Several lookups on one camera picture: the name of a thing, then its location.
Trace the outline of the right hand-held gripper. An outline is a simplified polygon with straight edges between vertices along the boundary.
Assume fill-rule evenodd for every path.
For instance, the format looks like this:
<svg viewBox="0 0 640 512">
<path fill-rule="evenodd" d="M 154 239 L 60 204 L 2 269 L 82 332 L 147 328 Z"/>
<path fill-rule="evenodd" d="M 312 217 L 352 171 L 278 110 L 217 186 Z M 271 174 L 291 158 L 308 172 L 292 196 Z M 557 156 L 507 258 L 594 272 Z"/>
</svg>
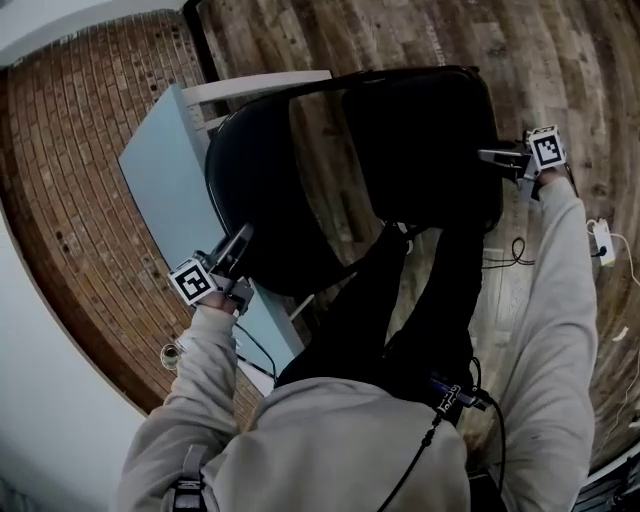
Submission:
<svg viewBox="0 0 640 512">
<path fill-rule="evenodd" d="M 501 177 L 518 182 L 522 194 L 530 199 L 538 198 L 538 178 L 547 171 L 567 163 L 557 125 L 525 130 L 522 137 L 523 152 L 514 150 L 480 149 L 478 157 L 500 168 Z"/>
</svg>

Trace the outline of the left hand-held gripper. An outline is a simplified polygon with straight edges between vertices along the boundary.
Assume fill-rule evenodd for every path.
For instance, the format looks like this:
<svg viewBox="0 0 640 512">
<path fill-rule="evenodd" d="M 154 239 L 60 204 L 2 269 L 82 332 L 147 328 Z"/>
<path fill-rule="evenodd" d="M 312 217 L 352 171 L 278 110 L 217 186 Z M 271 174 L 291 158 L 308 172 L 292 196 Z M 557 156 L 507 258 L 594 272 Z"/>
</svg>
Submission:
<svg viewBox="0 0 640 512">
<path fill-rule="evenodd" d="M 234 235 L 218 243 L 210 253 L 210 261 L 207 254 L 194 253 L 172 269 L 168 279 L 183 302 L 193 306 L 215 292 L 234 302 L 243 315 L 254 296 L 253 288 L 242 278 L 253 234 L 253 227 L 245 223 Z"/>
</svg>

